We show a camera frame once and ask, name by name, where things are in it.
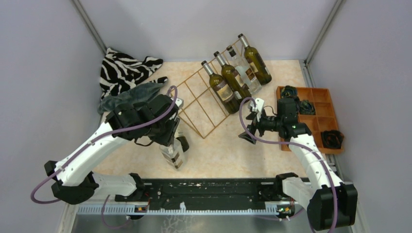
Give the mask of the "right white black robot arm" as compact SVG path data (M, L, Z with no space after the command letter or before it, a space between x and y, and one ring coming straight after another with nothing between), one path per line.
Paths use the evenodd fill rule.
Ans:
M307 124L299 122L294 99L277 101L277 113L266 115L264 100L246 97L240 105L249 103L250 114L239 118L244 132L239 135L251 143L257 141L287 145L303 166L309 184L295 174L283 174L274 186L274 195L279 200L288 197L297 201L307 212L311 230L328 230L354 225L358 192L353 184L345 184L328 165L319 151ZM251 121L245 125L244 120Z

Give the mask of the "olive green wine bottle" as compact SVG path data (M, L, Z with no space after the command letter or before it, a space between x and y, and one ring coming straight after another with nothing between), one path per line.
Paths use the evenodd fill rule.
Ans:
M252 47L247 38L241 33L238 35L242 46L244 47L243 56L248 62L253 73L257 77L261 85L266 85L272 80L272 76L264 63L260 53L254 47Z

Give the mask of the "clear square liquor bottle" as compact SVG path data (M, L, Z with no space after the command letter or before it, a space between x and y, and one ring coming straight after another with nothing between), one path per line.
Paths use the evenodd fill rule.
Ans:
M262 86L247 61L238 56L232 46L228 46L226 49L231 57L231 65L238 71L242 80L248 86L251 95L257 94L262 89Z

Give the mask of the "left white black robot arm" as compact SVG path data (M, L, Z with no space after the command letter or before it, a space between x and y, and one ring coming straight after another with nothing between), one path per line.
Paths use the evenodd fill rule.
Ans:
M158 95L146 103L118 106L71 155L45 164L46 174L54 180L54 197L68 204L107 196L117 202L146 200L147 188L138 174L103 175L93 169L119 147L142 137L165 147L172 145L182 106L182 99L168 95Z

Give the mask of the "brown wine bottle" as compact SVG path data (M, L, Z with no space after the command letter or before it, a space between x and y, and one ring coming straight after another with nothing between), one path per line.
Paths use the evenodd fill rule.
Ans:
M229 84L225 81L223 76L218 75L213 71L206 60L201 62L202 67L209 76L209 85L219 97L223 106L229 114L234 114L239 111L240 104L235 97L235 93Z

